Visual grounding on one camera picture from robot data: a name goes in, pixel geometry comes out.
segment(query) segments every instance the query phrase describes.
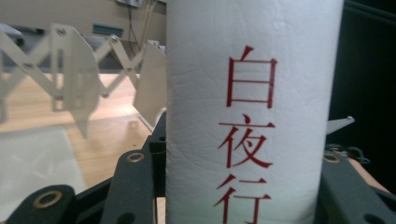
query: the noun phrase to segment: white cylinder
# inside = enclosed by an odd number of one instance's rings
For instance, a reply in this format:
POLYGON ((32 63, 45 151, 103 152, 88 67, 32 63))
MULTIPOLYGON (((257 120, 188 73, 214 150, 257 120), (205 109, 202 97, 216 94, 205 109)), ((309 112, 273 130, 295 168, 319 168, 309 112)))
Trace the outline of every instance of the white cylinder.
POLYGON ((312 223, 342 0, 167 3, 167 224, 312 223))

